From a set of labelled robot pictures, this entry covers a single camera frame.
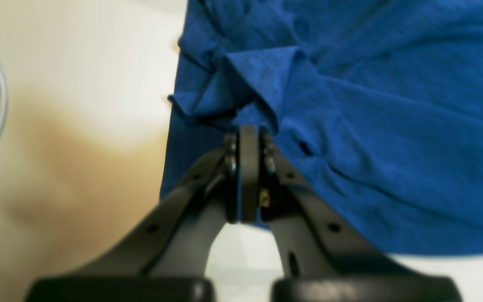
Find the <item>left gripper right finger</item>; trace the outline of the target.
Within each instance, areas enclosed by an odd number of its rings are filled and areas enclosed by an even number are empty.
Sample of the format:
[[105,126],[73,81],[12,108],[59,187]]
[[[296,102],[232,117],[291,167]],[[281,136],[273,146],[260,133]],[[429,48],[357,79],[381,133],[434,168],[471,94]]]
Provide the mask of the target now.
[[460,302],[452,279],[395,262],[324,202],[274,143],[249,127],[249,209],[270,226],[284,278],[272,302]]

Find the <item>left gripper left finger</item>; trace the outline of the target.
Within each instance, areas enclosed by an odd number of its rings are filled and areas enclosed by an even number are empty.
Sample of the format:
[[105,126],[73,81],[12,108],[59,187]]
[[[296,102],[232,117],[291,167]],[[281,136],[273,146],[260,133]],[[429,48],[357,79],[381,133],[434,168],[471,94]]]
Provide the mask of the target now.
[[243,143],[250,128],[226,135],[121,242],[65,276],[37,281],[28,302],[214,302],[205,276],[210,248],[239,207]]

